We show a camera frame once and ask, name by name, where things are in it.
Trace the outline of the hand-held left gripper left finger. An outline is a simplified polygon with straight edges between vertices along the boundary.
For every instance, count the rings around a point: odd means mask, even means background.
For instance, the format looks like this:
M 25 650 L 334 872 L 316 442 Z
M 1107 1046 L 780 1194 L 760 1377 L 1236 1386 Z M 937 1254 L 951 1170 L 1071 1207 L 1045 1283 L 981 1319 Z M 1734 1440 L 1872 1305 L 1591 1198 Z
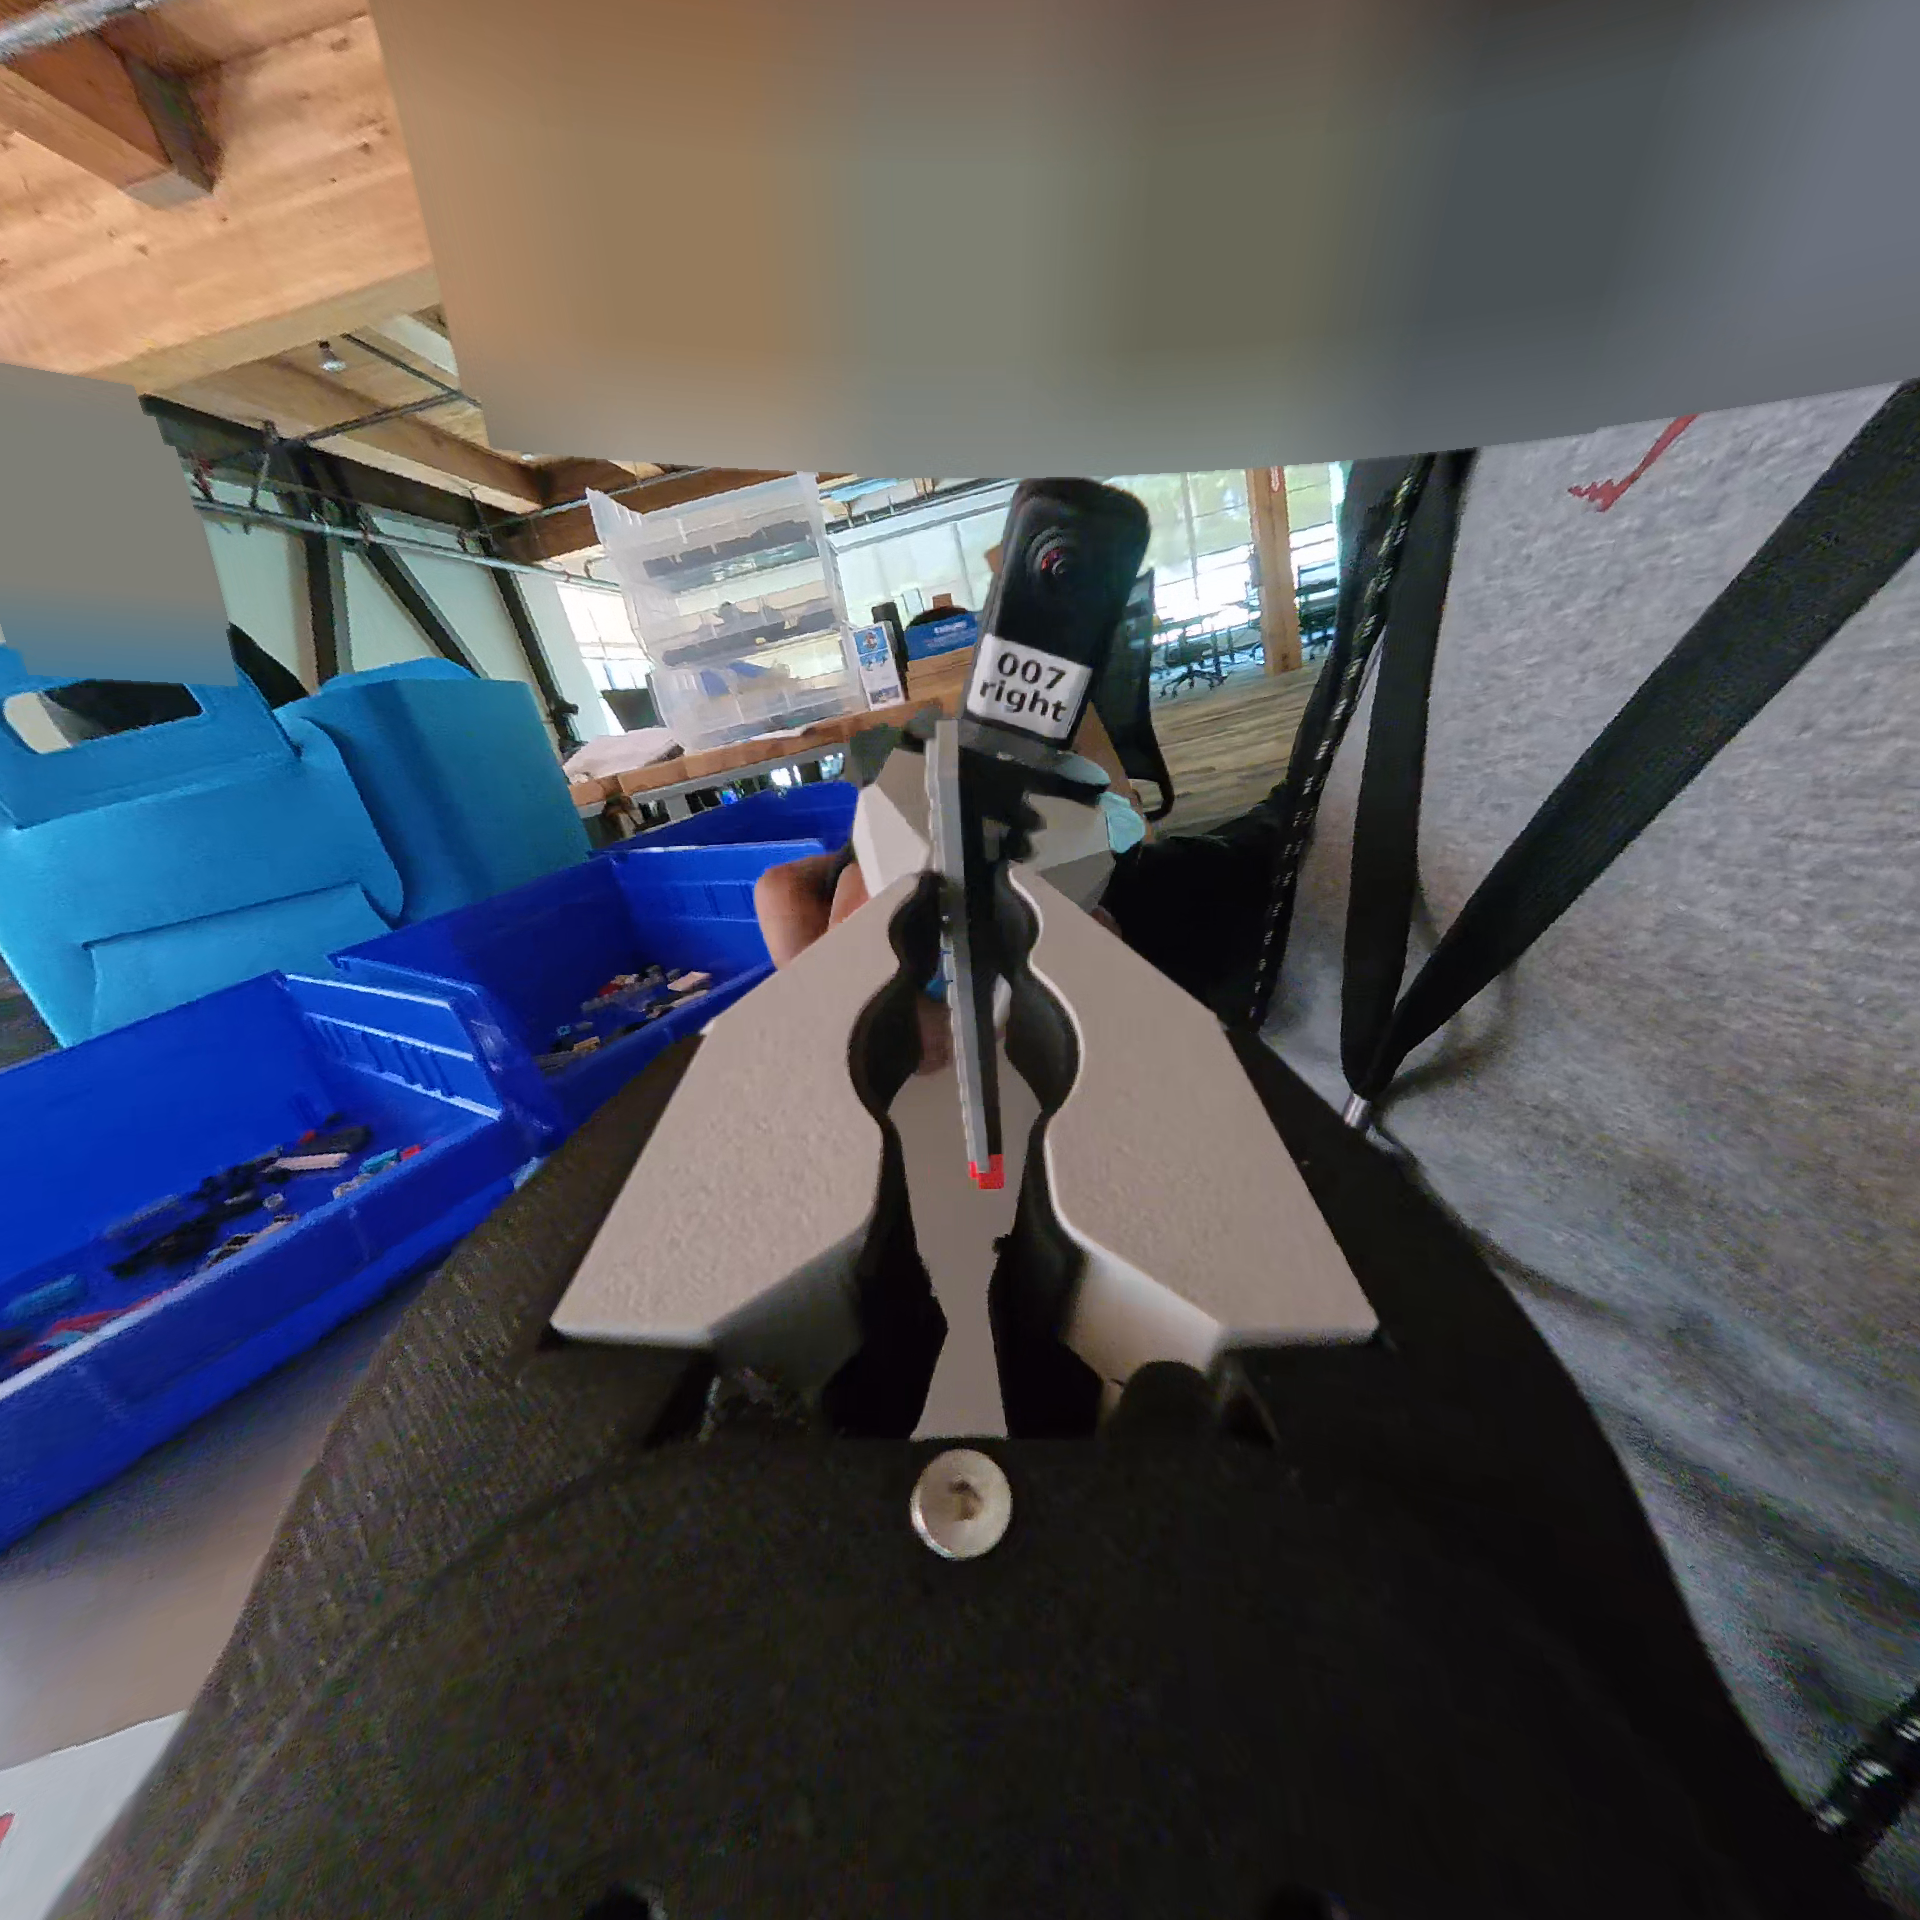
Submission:
M 908 1437 L 945 1338 L 892 1107 L 924 1061 L 941 889 L 919 872 L 703 1032 L 553 1309 L 572 1341 L 707 1354 Z

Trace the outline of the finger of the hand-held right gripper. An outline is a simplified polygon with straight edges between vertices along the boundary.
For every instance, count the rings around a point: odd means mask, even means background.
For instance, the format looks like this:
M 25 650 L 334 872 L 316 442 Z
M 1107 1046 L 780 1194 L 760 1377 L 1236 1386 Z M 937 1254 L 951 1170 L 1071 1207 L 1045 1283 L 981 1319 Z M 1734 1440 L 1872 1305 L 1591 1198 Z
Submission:
M 935 872 L 940 856 L 928 794 L 931 744 L 921 737 L 853 737 L 854 817 L 849 845 L 867 898 Z
M 1094 909 L 1116 864 L 1107 799 L 1028 799 L 1023 880 L 1041 880 L 1054 894 Z

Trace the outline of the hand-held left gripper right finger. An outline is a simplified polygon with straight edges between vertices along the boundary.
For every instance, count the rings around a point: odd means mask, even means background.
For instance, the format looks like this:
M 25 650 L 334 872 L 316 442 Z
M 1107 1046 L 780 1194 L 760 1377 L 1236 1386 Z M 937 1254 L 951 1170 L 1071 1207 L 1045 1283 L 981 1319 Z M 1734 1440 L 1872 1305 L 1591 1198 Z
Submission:
M 1209 1009 L 1032 871 L 997 882 L 1037 1103 L 987 1306 L 1005 1431 L 1080 1437 L 1152 1365 L 1360 1345 L 1379 1311 Z

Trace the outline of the long grey brick plate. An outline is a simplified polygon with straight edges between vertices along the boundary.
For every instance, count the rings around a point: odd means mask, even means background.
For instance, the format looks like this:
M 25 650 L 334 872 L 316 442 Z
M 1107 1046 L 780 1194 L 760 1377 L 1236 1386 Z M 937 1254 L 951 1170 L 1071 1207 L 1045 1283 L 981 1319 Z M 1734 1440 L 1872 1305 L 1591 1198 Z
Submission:
M 981 1066 L 968 961 L 966 841 L 958 782 L 958 727 L 941 718 L 925 744 L 928 858 L 940 882 L 941 978 L 951 1027 L 951 1066 L 966 1149 L 966 1171 L 977 1181 L 991 1168 L 981 1117 Z

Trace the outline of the long black brick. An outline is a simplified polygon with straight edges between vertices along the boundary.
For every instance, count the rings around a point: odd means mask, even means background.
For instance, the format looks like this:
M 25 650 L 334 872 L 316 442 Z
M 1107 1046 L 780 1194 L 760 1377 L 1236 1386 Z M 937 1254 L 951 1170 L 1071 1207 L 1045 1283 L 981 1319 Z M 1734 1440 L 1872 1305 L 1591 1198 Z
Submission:
M 993 1153 L 1004 1153 L 993 1019 L 998 931 L 993 906 L 991 831 L 977 808 L 971 758 L 968 749 L 958 744 L 958 782 L 966 841 L 966 923 L 981 1066 L 981 1117 L 987 1144 Z

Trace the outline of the person's right forearm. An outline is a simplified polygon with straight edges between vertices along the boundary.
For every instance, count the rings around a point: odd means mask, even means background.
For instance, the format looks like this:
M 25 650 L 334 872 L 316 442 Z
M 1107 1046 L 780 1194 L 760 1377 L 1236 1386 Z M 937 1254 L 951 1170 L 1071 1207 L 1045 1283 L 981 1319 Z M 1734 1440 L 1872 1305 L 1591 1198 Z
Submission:
M 1227 1026 L 1253 1007 L 1276 845 L 1254 813 L 1147 839 L 1116 856 L 1100 898 L 1127 946 Z

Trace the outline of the blue plastic bin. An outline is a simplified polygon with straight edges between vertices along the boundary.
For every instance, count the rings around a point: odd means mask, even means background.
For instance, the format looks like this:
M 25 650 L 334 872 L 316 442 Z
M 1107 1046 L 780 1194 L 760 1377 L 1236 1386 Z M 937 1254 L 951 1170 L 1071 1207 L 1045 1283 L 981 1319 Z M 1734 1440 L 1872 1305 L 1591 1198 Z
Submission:
M 768 789 L 740 799 L 693 810 L 686 819 L 637 831 L 601 856 L 646 850 L 799 845 L 801 853 L 839 853 L 856 813 L 856 786 L 843 779 Z
M 260 976 L 5 1072 L 3 1277 L 342 1113 L 430 1146 L 3 1389 L 12 1547 L 444 1258 L 537 1165 L 444 998 Z
M 345 949 L 332 963 L 358 984 L 444 998 L 481 1049 L 508 1111 L 527 1138 L 553 1144 L 768 978 L 753 882 L 799 854 L 799 845 L 593 854 Z M 559 1072 L 537 1066 L 557 1023 L 613 976 L 646 967 L 707 968 L 710 992 Z

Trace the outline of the pile of toy bricks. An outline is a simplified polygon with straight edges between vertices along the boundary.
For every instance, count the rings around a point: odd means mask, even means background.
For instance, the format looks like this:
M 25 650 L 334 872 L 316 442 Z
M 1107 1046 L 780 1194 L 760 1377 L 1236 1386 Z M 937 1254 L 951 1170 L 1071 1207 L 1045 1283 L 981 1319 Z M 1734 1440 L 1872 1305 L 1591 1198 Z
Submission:
M 411 1129 L 377 1130 L 332 1113 L 289 1143 L 215 1168 L 36 1263 L 8 1256 L 3 1377 L 27 1373 L 135 1309 L 238 1258 L 430 1146 Z
M 707 968 L 646 967 L 613 976 L 577 1014 L 553 1027 L 550 1041 L 535 1055 L 542 1072 L 559 1072 L 615 1039 L 648 1026 L 708 995 L 712 974 Z

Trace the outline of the stack of clear storage boxes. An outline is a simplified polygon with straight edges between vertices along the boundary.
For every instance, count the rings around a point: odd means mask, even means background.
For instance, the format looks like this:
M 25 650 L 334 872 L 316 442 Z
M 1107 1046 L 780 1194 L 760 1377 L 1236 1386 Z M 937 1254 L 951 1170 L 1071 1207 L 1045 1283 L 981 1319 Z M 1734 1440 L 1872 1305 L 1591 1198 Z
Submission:
M 584 503 L 686 754 L 867 711 L 812 470 L 652 512 Z

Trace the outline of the blue felt bag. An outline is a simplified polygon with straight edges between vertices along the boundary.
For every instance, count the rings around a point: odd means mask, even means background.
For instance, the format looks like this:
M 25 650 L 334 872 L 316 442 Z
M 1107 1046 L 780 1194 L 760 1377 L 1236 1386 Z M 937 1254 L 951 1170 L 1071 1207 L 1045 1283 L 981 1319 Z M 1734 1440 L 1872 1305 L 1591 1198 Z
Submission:
M 5 648 L 3 949 L 63 1046 L 477 905 L 589 854 L 537 698 L 451 661 L 349 672 L 286 706 L 248 678 L 157 725 L 44 751 Z

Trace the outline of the pale blue instruction booklet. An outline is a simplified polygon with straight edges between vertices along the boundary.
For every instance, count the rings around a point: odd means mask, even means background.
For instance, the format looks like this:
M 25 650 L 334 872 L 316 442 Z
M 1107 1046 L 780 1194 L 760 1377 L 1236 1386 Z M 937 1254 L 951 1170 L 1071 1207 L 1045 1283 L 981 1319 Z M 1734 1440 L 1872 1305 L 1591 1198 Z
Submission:
M 44 1918 L 153 1771 L 182 1713 L 3 1768 L 3 1918 Z

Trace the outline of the metal ceiling pipe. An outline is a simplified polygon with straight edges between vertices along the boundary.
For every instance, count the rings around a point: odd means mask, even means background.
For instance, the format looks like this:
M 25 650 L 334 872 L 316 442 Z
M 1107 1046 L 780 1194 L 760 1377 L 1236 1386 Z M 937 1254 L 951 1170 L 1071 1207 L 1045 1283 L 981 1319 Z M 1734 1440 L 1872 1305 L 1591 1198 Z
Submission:
M 3 7 L 3 64 L 38 55 L 96 33 L 127 16 L 160 9 L 163 1 L 33 1 Z

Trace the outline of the wooden post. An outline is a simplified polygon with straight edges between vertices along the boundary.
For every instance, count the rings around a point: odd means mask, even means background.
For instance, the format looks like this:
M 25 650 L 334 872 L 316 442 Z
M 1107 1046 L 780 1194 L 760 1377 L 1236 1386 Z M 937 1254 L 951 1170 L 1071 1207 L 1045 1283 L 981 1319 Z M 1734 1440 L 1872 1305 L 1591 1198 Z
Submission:
M 1257 587 L 1257 626 L 1263 672 L 1284 675 L 1302 666 L 1299 585 L 1288 541 L 1287 469 L 1279 463 L 1243 472 L 1249 519 L 1249 581 Z

